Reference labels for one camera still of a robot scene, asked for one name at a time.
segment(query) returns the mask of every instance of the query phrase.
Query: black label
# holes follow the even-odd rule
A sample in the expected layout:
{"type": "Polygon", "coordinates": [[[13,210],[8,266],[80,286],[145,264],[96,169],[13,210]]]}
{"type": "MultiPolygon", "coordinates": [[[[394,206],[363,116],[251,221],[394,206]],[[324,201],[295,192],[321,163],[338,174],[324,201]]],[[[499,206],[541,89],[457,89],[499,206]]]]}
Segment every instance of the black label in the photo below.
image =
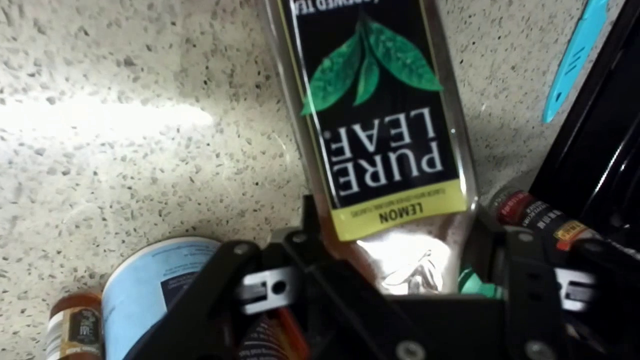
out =
{"type": "Polygon", "coordinates": [[[290,0],[282,11],[334,208],[458,178],[419,0],[290,0]]]}

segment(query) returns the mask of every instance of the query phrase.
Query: pure leaf bottle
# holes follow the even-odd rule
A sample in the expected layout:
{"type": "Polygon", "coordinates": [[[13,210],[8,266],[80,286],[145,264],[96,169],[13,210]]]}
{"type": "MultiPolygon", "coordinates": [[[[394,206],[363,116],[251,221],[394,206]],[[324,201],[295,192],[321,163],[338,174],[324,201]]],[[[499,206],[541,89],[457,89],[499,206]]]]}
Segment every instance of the pure leaf bottle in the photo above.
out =
{"type": "Polygon", "coordinates": [[[476,204],[434,0],[267,0],[329,247],[386,293],[451,291],[476,204]]]}

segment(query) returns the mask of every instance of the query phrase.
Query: brown bottle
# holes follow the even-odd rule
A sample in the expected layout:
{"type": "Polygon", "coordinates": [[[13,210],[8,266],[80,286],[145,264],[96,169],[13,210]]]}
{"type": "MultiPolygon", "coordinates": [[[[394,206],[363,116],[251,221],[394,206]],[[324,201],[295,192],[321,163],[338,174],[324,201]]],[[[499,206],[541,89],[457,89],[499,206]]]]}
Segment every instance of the brown bottle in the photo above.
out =
{"type": "Polygon", "coordinates": [[[100,293],[60,297],[47,327],[47,360],[103,360],[100,293]]]}

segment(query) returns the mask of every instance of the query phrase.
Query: granite countertop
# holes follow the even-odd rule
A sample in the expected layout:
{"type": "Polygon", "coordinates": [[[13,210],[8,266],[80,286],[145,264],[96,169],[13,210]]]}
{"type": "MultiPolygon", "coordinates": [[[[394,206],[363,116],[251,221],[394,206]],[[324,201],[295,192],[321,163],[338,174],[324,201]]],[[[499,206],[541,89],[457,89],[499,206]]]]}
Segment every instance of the granite countertop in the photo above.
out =
{"type": "MultiPolygon", "coordinates": [[[[442,2],[482,192],[555,140],[542,104],[582,5],[442,2]]],[[[307,182],[256,2],[2,0],[0,171],[0,357],[40,357],[52,302],[150,241],[296,224],[307,182]]]]}

